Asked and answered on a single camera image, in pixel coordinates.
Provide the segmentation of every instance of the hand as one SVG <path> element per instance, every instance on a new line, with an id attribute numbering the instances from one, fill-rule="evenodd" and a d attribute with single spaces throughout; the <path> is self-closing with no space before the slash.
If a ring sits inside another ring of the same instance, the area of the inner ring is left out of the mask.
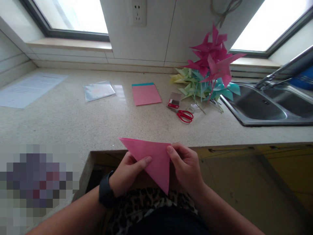
<path id="1" fill-rule="evenodd" d="M 115 197 L 126 193 L 134 183 L 136 176 L 145 169 L 152 161 L 150 156 L 136 161 L 134 157 L 127 152 L 123 157 L 116 171 L 109 178 L 109 185 Z"/>
<path id="2" fill-rule="evenodd" d="M 166 148 L 175 166 L 175 173 L 181 186 L 193 197 L 202 193 L 205 183 L 202 179 L 198 154 L 190 148 L 175 143 Z"/>

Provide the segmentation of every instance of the window frame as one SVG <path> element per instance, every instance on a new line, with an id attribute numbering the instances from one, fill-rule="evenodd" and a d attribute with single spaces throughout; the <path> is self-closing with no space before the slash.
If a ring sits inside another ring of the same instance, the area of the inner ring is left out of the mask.
<path id="1" fill-rule="evenodd" d="M 296 22 L 294 22 L 266 51 L 245 51 L 232 50 L 230 53 L 245 53 L 245 57 L 250 58 L 264 58 L 268 59 L 274 54 L 283 44 L 285 44 L 292 36 L 294 36 L 303 26 L 313 19 L 313 6 L 311 6 Z"/>
<path id="2" fill-rule="evenodd" d="M 37 7 L 33 0 L 20 0 L 20 2 L 27 10 L 27 12 L 30 14 L 30 16 L 33 18 L 33 20 L 38 25 L 39 29 L 42 31 L 45 37 L 110 42 L 108 34 L 52 29 L 48 21 L 46 20 L 44 15 L 40 12 L 39 8 Z"/>

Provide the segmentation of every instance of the scissors blade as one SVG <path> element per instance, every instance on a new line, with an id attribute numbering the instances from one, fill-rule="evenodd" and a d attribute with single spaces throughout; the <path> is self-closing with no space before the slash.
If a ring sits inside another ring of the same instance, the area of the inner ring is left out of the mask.
<path id="1" fill-rule="evenodd" d="M 178 110 L 176 110 L 176 109 L 173 109 L 173 108 L 171 108 L 171 107 L 169 107 L 169 106 L 167 106 L 170 110 L 172 110 L 173 112 L 175 112 L 175 113 L 178 113 Z"/>

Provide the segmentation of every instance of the faucet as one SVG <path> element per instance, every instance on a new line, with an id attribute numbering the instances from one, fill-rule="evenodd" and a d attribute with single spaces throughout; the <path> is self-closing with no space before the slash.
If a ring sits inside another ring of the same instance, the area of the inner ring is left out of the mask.
<path id="1" fill-rule="evenodd" d="M 268 87 L 268 88 L 273 88 L 273 87 L 275 87 L 275 86 L 278 86 L 278 85 L 280 85 L 280 84 L 283 84 L 283 83 L 285 83 L 285 82 L 288 82 L 289 80 L 291 80 L 292 78 L 288 78 L 288 79 L 286 79 L 286 80 L 284 80 L 284 81 L 281 81 L 281 82 L 279 82 L 279 83 L 274 83 L 274 84 L 272 84 L 272 83 L 269 83 L 266 87 Z"/>
<path id="2" fill-rule="evenodd" d="M 286 79 L 282 82 L 279 82 L 277 84 L 273 84 L 270 85 L 268 82 L 272 81 L 276 75 L 278 75 L 279 73 L 281 73 L 283 70 L 287 69 L 290 65 L 294 64 L 295 62 L 297 62 L 298 60 L 300 60 L 301 58 L 303 58 L 304 56 L 306 56 L 307 54 L 309 54 L 311 51 L 313 50 L 313 45 L 310 46 L 308 49 L 306 49 L 305 51 L 303 51 L 300 55 L 298 55 L 297 57 L 293 58 L 291 61 L 289 61 L 288 63 L 286 63 L 285 65 L 283 65 L 282 67 L 280 67 L 279 69 L 277 69 L 275 72 L 273 72 L 270 75 L 267 75 L 266 77 L 264 77 L 261 81 L 259 81 L 257 84 L 254 85 L 254 87 L 258 90 L 261 90 L 263 87 L 269 86 L 269 87 L 274 87 L 280 83 L 289 81 L 290 79 Z"/>

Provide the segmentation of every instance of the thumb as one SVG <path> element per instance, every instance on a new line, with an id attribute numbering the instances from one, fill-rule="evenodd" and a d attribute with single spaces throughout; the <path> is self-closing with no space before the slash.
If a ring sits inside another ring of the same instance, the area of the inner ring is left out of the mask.
<path id="1" fill-rule="evenodd" d="M 133 174 L 138 175 L 152 162 L 152 157 L 148 156 L 132 165 Z"/>
<path id="2" fill-rule="evenodd" d="M 176 150 L 172 147 L 172 146 L 167 146 L 166 147 L 166 151 L 167 153 L 169 154 L 174 166 L 175 166 L 175 169 L 180 169 L 182 168 L 184 162 L 183 160 L 180 158 L 179 154 L 176 152 Z"/>

